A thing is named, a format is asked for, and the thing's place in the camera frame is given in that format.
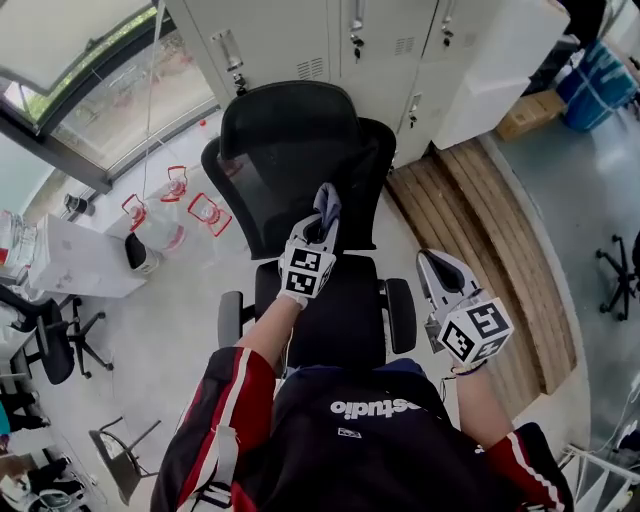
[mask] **locker vent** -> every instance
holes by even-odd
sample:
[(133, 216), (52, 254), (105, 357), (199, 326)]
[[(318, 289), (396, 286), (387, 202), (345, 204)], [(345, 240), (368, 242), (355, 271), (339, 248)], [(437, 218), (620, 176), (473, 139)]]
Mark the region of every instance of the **locker vent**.
[(405, 53), (411, 53), (411, 51), (413, 50), (413, 43), (415, 42), (415, 40), (416, 40), (415, 37), (407, 37), (407, 38), (401, 37), (396, 41), (396, 49), (394, 54), (402, 55)]
[(297, 66), (300, 80), (311, 80), (324, 72), (324, 61), (321, 57), (301, 62)]

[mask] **chair armrest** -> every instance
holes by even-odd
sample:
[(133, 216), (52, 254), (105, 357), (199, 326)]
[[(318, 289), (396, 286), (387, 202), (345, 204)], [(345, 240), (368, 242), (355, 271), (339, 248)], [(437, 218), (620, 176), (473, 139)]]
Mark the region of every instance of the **chair armrest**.
[(416, 310), (409, 284), (404, 279), (387, 279), (385, 309), (389, 312), (391, 348), (396, 354), (404, 354), (416, 346)]
[(243, 307), (241, 292), (222, 295), (218, 308), (218, 345), (231, 347), (242, 338), (242, 326), (255, 316), (254, 306)]

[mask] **cardboard box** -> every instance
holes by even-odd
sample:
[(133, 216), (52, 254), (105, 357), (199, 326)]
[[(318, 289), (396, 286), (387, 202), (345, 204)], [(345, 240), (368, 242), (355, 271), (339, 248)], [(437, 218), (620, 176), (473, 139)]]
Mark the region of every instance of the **cardboard box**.
[(496, 127), (496, 132), (504, 141), (513, 140), (547, 124), (563, 113), (565, 108), (566, 104), (554, 90), (525, 96), (511, 107)]

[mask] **chair seat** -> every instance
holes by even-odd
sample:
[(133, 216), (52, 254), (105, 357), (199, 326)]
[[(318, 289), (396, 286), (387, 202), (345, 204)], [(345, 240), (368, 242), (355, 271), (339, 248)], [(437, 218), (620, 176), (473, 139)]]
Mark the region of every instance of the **chair seat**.
[[(256, 271), (256, 319), (280, 291), (278, 262)], [(309, 301), (293, 332), (288, 366), (339, 366), (366, 370), (386, 361), (384, 323), (373, 260), (338, 257), (320, 295)]]
[[(63, 320), (60, 307), (55, 301), (52, 300), (50, 302), (51, 307), (42, 315), (45, 325), (55, 324)], [(46, 355), (38, 330), (36, 330), (36, 340), (38, 342), (38, 351), (42, 356), (42, 365), (49, 381), (51, 384), (61, 384), (73, 373), (75, 366), (73, 349), (67, 334), (61, 331), (49, 331), (47, 333), (49, 352)]]

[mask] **person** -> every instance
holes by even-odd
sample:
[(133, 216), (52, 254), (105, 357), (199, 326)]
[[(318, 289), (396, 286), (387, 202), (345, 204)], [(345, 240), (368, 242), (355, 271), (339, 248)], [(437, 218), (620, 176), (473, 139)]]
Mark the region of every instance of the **person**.
[(454, 369), (460, 430), (410, 359), (300, 368), (274, 399), (274, 368), (306, 303), (283, 278), (242, 339), (213, 353), (151, 510), (573, 510), (542, 431), (514, 429), (485, 365)]
[(84, 491), (84, 484), (79, 480), (60, 481), (64, 471), (71, 464), (71, 459), (61, 457), (41, 468), (10, 477), (5, 475), (0, 480), (0, 510), (27, 510), (37, 496), (43, 491), (61, 491), (68, 496), (77, 496)]
[(38, 401), (38, 393), (13, 393), (0, 395), (0, 435), (8, 435), (22, 429), (35, 430), (49, 426), (49, 420), (40, 416), (14, 414)]

